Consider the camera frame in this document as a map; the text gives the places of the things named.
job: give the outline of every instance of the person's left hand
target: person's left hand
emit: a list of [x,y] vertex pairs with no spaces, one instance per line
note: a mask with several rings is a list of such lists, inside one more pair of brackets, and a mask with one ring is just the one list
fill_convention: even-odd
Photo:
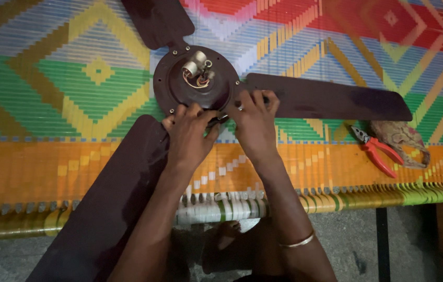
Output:
[[192,173],[204,161],[218,138],[219,124],[204,137],[207,123],[217,116],[216,111],[204,111],[199,104],[179,105],[174,115],[162,120],[171,138],[167,166]]

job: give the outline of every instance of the colorful woven plastic strings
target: colorful woven plastic strings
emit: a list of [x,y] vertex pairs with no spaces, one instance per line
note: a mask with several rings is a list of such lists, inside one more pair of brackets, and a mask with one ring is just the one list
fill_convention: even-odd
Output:
[[[443,202],[442,0],[181,0],[186,42],[250,72],[397,91],[431,152],[424,170],[369,161],[347,125],[278,119],[278,150],[307,212]],[[0,237],[56,234],[142,114],[160,58],[118,0],[0,0]],[[226,123],[177,223],[268,215]],[[418,151],[406,148],[418,159]]]

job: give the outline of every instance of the hand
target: hand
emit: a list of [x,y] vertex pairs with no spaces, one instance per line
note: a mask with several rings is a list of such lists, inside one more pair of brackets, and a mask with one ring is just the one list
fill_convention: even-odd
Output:
[[219,124],[203,136],[207,123],[216,116],[216,111],[204,111],[199,104],[193,103],[188,108],[179,105],[174,115],[162,120],[171,138],[168,168],[193,174],[218,138]]
[[[272,162],[279,159],[276,146],[274,117],[279,107],[279,99],[272,91],[253,91],[253,99],[244,90],[240,93],[243,109],[234,105],[228,107],[229,116],[236,122],[236,137],[246,156],[253,164]],[[265,106],[263,96],[270,103]]]

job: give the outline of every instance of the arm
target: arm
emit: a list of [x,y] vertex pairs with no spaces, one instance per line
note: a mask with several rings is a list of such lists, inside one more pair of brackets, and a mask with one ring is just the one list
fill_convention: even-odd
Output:
[[[263,96],[268,97],[268,106]],[[229,115],[237,124],[239,143],[263,182],[279,243],[301,242],[312,234],[313,228],[277,152],[274,117],[279,100],[274,92],[257,90],[253,92],[253,99],[247,91],[243,91],[240,98],[243,110],[231,106]],[[336,281],[317,237],[306,245],[283,248],[283,255],[295,281]]]
[[208,121],[215,116],[215,111],[203,112],[194,103],[188,109],[178,106],[175,115],[162,121],[171,138],[168,163],[109,281],[161,280],[180,197],[218,138],[219,126],[203,137]]

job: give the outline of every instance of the wire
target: wire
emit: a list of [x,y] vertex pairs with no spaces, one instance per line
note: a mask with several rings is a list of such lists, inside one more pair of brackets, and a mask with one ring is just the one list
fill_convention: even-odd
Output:
[[186,73],[183,72],[183,80],[185,80],[185,82],[186,82],[188,85],[190,85],[191,87],[193,87],[193,88],[195,88],[195,89],[206,88],[206,87],[209,85],[209,78],[208,78],[207,80],[204,80],[204,81],[200,81],[200,78],[201,78],[201,77],[199,77],[199,78],[197,79],[197,85],[198,85],[198,86],[193,86],[192,84],[190,84],[190,82],[188,82],[188,80],[187,80],[187,76],[186,76]]

